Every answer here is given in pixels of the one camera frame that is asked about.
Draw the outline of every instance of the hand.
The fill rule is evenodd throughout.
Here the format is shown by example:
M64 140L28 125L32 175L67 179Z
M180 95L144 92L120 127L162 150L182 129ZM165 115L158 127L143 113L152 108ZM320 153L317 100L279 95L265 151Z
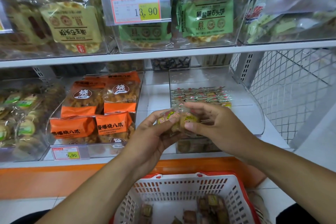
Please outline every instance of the hand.
M120 154L131 161L135 181L152 171L163 151L184 137L182 133L173 137L162 135L178 122L178 118L171 118L161 124L153 125L165 111L167 110L153 112L141 122Z
M227 107L200 102L187 102L185 106L214 122L213 125L189 122L185 124L185 128L210 138L219 149L226 153L245 158L257 143L262 142Z

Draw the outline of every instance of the person's right hand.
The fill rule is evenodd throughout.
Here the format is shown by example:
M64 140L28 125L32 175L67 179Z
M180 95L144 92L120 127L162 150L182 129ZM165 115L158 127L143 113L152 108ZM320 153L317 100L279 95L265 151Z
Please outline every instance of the person's right hand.
M256 144L262 142L255 137L238 117L227 107L200 102L187 102L185 106L214 122L213 125L186 123L187 130L208 137L222 151L245 158Z

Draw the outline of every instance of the shelf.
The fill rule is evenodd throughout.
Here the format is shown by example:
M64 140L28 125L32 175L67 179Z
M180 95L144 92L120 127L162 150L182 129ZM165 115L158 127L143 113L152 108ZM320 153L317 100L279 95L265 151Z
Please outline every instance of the shelf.
M170 91L169 91L169 77L168 72L152 72L148 71L145 74L145 84L142 86L141 94L149 96L149 98L142 97L138 106L138 112L136 117L137 125L141 123L150 113L156 110L162 110L170 108ZM253 119L243 120L244 124L253 129ZM265 117L265 131L259 138L265 142L271 143L283 149L289 149L290 147L284 141L284 139L277 132L271 122ZM165 150L161 157L164 159L181 159L181 158L213 158L213 157L225 157L229 156L224 152L212 152L212 153L189 153L189 154L176 154L175 145L172 145ZM36 162L3 162L0 163L0 168L18 168L18 167L52 167L52 166L71 166L71 165L87 165L87 164L102 164L111 160L111 157L103 158L91 158L81 160L53 160L52 152L49 150L42 161Z
M64 64L77 64L77 63L90 63L90 62L135 60L135 59L154 59L154 58L167 58L167 57L182 57L186 55L196 56L196 55L246 53L246 52L259 52L259 51L265 52L265 51L280 51L290 49L324 48L324 47L336 47L336 40L304 41L304 42L277 43L277 44L257 44L257 45L232 46L232 47L180 49L180 50L158 51L158 52L134 52L127 54L103 54L103 55L57 57L57 58L42 58L42 59L8 60L8 61L0 61L0 68L64 65Z

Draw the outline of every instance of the white plastic basket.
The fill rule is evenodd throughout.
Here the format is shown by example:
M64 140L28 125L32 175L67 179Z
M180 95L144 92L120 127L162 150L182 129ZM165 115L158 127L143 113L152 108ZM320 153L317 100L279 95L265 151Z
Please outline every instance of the white plastic basket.
M115 212L113 224L137 224L143 202L153 205L152 224L183 221L184 210L197 210L197 199L207 194L225 200L231 224L260 224L243 183L229 172L151 175L138 180Z

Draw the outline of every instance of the red bordered price tag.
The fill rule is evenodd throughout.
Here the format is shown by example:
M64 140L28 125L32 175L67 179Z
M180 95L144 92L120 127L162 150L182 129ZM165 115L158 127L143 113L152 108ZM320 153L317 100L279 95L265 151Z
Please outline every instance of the red bordered price tag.
M81 158L77 146L52 148L52 154L56 160Z
M115 24L160 20L160 0L111 0Z

